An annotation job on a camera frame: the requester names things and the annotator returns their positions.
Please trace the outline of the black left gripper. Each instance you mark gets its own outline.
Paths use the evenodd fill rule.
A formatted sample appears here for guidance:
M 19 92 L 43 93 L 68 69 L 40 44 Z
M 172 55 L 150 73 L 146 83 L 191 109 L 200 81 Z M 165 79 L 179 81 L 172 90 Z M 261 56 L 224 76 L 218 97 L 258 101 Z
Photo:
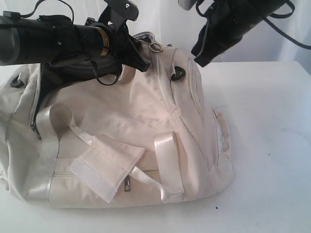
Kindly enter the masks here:
M 113 57 L 114 60 L 140 72 L 147 71 L 150 62 L 142 56 L 142 43 L 129 34 L 126 24 L 117 31 L 112 24 L 105 25 L 94 18 L 88 17 L 85 25 L 96 27 L 106 33 L 109 42 L 104 42 L 104 47 L 108 49 L 108 55 Z

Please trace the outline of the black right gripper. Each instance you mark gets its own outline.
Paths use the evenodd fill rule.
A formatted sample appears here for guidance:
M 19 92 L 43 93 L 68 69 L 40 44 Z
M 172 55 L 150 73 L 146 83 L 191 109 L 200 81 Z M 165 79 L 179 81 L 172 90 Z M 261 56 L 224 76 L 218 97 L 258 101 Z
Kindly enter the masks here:
M 201 29 L 191 53 L 201 67 L 238 44 L 265 17 L 286 3 L 284 0 L 215 0 L 204 13 Z

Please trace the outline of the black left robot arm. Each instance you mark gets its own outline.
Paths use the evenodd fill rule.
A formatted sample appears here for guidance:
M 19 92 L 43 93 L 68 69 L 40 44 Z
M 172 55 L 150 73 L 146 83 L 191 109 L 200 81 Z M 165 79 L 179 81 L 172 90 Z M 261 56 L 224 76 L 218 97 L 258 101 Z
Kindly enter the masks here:
M 22 18 L 5 11 L 0 17 L 0 64 L 49 64 L 67 67 L 84 61 L 108 60 L 145 72 L 149 62 L 140 54 L 141 43 L 125 23 L 119 27 L 88 18 L 75 25 L 64 15 Z

